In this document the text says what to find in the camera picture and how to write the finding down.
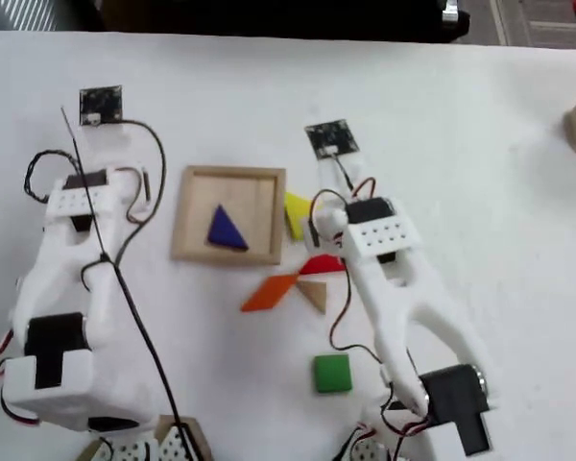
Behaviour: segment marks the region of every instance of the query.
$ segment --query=red tangram piece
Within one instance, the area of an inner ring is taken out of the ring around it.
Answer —
[[[300,269],[299,274],[308,276],[311,274],[327,274],[329,272],[341,272],[344,264],[337,256],[320,255],[310,258]]]

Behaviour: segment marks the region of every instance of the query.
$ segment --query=yellow tangram piece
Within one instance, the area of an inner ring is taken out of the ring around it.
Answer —
[[[288,217],[288,227],[290,234],[295,240],[303,239],[303,229],[300,225],[300,220],[309,216],[310,200],[303,199],[298,195],[286,192],[284,195],[284,207],[286,208],[286,216]]]

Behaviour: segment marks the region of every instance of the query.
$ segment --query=tangram piece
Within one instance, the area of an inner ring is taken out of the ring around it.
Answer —
[[[235,250],[247,250],[249,248],[241,232],[239,232],[239,229],[237,229],[221,205],[216,208],[213,215],[207,241],[214,245]]]
[[[314,304],[316,309],[323,314],[326,313],[326,283],[323,281],[299,280],[297,288],[309,302]]]
[[[279,300],[297,282],[299,274],[272,276],[266,279],[256,292],[241,306],[241,312],[273,309]]]
[[[320,394],[348,392],[352,389],[349,356],[346,353],[314,357],[314,384]]]
[[[309,276],[312,274],[327,274],[329,272],[341,272],[344,264],[337,256],[319,255],[310,258],[300,269],[299,274]]]
[[[288,227],[294,240],[303,239],[303,228],[300,220],[309,216],[309,206],[311,201],[303,199],[298,195],[286,192],[284,194],[284,207],[288,218]]]

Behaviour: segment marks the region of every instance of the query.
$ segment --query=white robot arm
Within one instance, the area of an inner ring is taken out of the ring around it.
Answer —
[[[107,254],[115,258],[130,213],[149,205],[141,191],[146,173],[140,165],[92,171],[85,176],[96,221]],[[7,361],[4,400],[73,430],[148,430],[157,421],[151,387],[120,366],[129,345],[115,333],[127,322],[122,315],[130,314],[115,305],[123,300],[113,268],[97,264],[82,274],[102,251],[81,181],[78,174],[57,181],[49,196],[36,264],[21,282],[12,312],[24,356]]]
[[[413,460],[504,459],[492,361],[427,261],[399,201],[350,198],[315,214],[303,222],[306,246],[346,263],[373,326],[385,384],[400,400],[372,403],[361,421],[377,441],[389,449],[399,444]],[[434,332],[460,365],[418,376],[407,350],[410,322]]]

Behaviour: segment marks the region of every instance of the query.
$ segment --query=small circuit board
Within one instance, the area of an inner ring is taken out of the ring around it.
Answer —
[[[358,145],[346,120],[311,125],[305,127],[305,132],[318,160],[358,152]]]
[[[79,91],[79,124],[100,125],[122,119],[122,86]]]

